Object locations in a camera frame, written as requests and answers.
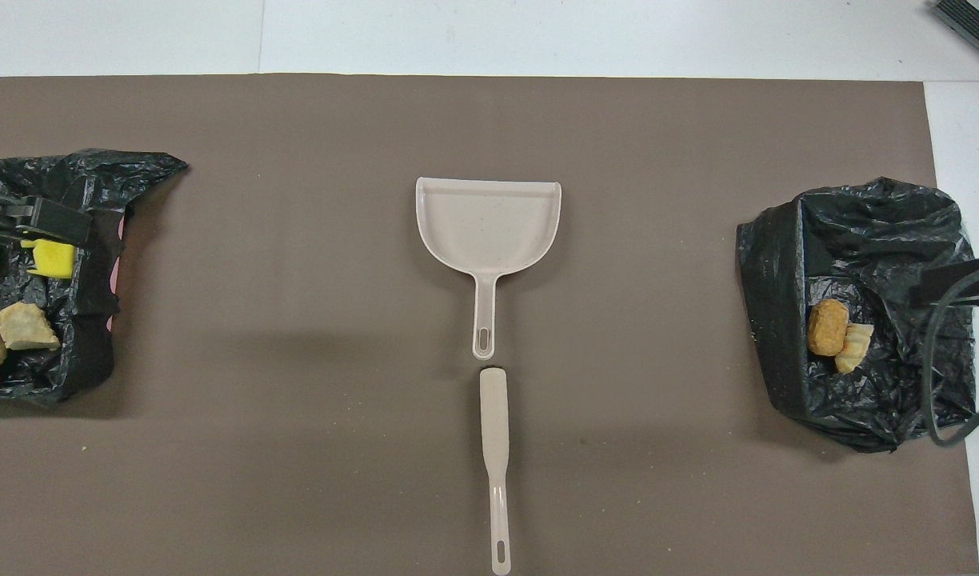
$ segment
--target dustpan pan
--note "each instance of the dustpan pan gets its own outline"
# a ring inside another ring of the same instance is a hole
[[[560,222],[556,182],[419,178],[419,234],[439,262],[475,278],[472,354],[493,357],[497,279],[534,265]]]

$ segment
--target trash bag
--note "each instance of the trash bag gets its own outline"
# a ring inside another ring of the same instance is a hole
[[[0,242],[0,310],[29,302],[45,311],[62,346],[10,350],[0,365],[0,398],[51,406],[98,386],[113,372],[108,328],[120,311],[110,276],[123,250],[120,225],[127,205],[187,165],[170,154],[80,150],[68,156],[0,160],[2,198],[45,198],[90,214],[72,280],[28,273],[32,251]]]
[[[925,433],[921,351],[932,310],[913,296],[922,270],[973,258],[955,201],[888,178],[822,187],[739,226],[736,249],[774,408],[859,452],[894,451]],[[808,310],[825,298],[874,325],[849,374],[807,347]],[[953,426],[975,410],[971,310],[949,312],[937,346],[937,424]]]

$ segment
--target black cable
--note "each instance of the black cable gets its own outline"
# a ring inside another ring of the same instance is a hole
[[[974,270],[972,273],[959,278],[951,288],[948,288],[948,291],[941,296],[941,299],[938,300],[937,305],[934,307],[934,311],[931,313],[931,321],[929,321],[927,327],[927,349],[924,350],[924,374],[922,375],[922,381],[924,382],[924,397],[922,398],[922,408],[924,409],[922,411],[924,411],[924,424],[927,426],[927,431],[931,434],[934,444],[943,447],[958,444],[966,435],[972,433],[979,426],[979,412],[975,412],[973,416],[969,417],[969,420],[966,420],[965,424],[962,424],[962,427],[955,434],[951,435],[951,438],[941,438],[941,432],[937,427],[937,420],[934,417],[933,386],[934,349],[937,345],[937,333],[944,323],[944,314],[947,313],[948,306],[951,306],[955,298],[958,298],[960,292],[969,288],[973,282],[978,280],[979,270]]]

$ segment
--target dustpan handle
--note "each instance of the dustpan handle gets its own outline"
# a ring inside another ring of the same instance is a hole
[[[497,340],[497,278],[475,277],[475,324],[472,329],[472,354],[479,360],[493,357]]]

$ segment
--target yellow sponge piece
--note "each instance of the yellow sponge piece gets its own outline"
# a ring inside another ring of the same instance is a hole
[[[39,238],[39,240],[21,240],[21,246],[34,248],[35,267],[29,269],[29,273],[61,280],[74,276],[77,248],[73,245]]]

